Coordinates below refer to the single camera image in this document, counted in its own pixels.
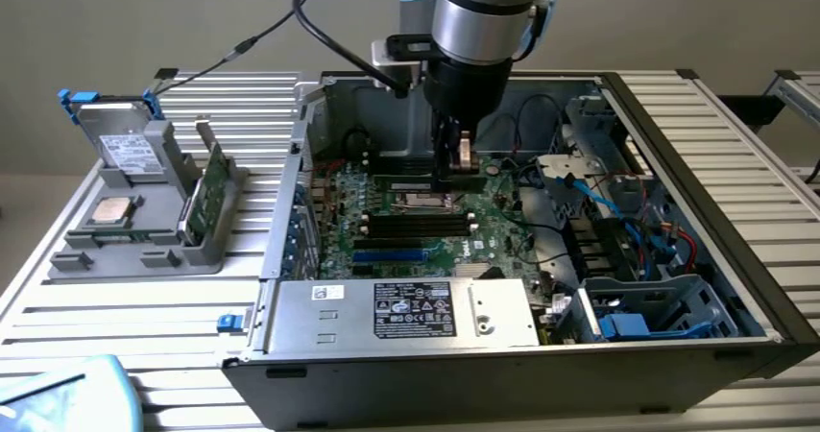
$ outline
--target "barcode sticker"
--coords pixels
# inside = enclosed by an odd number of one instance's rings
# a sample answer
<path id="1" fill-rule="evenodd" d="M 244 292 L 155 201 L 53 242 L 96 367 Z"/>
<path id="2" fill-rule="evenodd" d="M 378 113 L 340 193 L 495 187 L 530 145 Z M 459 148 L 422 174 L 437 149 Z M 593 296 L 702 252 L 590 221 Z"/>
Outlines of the barcode sticker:
<path id="1" fill-rule="evenodd" d="M 116 166 L 125 175 L 156 175 L 163 173 L 159 159 L 144 136 L 140 134 L 109 134 L 100 136 Z"/>

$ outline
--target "green circuit board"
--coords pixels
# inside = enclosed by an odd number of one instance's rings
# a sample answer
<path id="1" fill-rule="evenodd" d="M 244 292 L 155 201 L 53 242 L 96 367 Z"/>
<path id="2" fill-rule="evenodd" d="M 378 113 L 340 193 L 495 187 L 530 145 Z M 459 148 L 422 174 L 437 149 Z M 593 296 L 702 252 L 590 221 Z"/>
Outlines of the green circuit board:
<path id="1" fill-rule="evenodd" d="M 485 159 L 482 175 L 486 174 L 485 169 L 490 165 L 495 166 L 498 162 Z M 510 180 L 503 178 L 502 174 L 487 176 L 483 193 L 455 193 L 441 196 L 446 205 L 443 207 L 407 207 L 402 204 L 406 203 L 406 194 L 379 192 L 372 177 L 355 164 L 344 165 L 331 175 L 331 181 L 334 190 L 323 191 L 327 197 L 318 202 L 326 208 L 320 215 L 322 279 L 463 276 L 463 266 L 469 264 L 498 267 L 505 277 L 538 279 L 537 266 L 517 259 L 505 245 L 506 238 L 510 237 L 513 245 L 517 246 L 523 241 L 526 232 L 505 219 L 493 202 L 495 193 L 509 195 L 510 192 Z M 340 204 L 344 204 L 344 210 L 338 214 Z M 335 222 L 331 221 L 332 210 L 336 212 Z M 354 242 L 366 238 L 359 232 L 364 212 L 371 215 L 414 215 L 459 214 L 467 211 L 475 214 L 478 229 L 469 237 L 422 239 L 426 261 L 363 263 L 372 266 L 372 274 L 367 276 L 352 274 L 352 267 L 359 264 L 354 264 L 352 261 L 356 251 Z M 531 252 L 523 253 L 522 257 L 529 261 L 534 260 Z"/>

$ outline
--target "white wall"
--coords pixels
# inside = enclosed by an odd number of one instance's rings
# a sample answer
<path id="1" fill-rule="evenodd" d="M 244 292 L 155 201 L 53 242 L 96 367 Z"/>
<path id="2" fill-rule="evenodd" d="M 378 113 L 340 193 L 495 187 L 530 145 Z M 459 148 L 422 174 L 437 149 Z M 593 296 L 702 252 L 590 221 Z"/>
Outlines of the white wall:
<path id="1" fill-rule="evenodd" d="M 87 170 L 92 151 L 57 107 L 59 88 L 140 92 L 157 67 L 205 67 L 288 4 L 0 0 L 0 172 Z M 370 40 L 395 30 L 396 11 L 395 0 L 308 5 L 315 22 L 362 56 Z M 820 0 L 561 0 L 547 42 L 523 67 L 692 67 L 717 91 L 753 93 L 776 68 L 820 69 L 818 19 Z M 347 65 L 291 22 L 231 68 Z M 788 124 L 782 130 L 768 133 L 773 146 L 792 162 L 808 164 L 820 135 Z"/>

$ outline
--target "motherboard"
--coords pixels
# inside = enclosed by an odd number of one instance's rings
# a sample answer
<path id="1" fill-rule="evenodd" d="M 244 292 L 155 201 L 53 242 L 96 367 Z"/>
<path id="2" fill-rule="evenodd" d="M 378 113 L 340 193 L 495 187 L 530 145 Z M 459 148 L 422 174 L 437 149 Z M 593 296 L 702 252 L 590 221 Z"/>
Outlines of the motherboard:
<path id="1" fill-rule="evenodd" d="M 383 191 L 359 163 L 331 163 L 312 184 L 322 279 L 489 274 L 537 283 L 526 229 L 502 211 L 521 211 L 521 203 L 507 197 L 511 184 L 502 167 L 499 160 L 482 159 L 486 183 L 478 193 L 429 194 Z M 431 231 L 425 232 L 425 225 Z M 413 229 L 418 237 L 408 233 Z"/>

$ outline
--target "warning label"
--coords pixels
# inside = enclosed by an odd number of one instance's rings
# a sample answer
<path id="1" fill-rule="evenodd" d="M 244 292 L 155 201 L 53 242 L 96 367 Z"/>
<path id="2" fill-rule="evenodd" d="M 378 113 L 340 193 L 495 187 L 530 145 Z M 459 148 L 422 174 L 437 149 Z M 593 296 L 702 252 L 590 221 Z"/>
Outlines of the warning label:
<path id="1" fill-rule="evenodd" d="M 379 339 L 457 335 L 450 283 L 375 283 L 372 332 Z"/>
<path id="2" fill-rule="evenodd" d="M 113 163 L 127 175 L 160 174 L 159 164 L 151 144 L 140 134 L 109 134 L 100 136 Z"/>

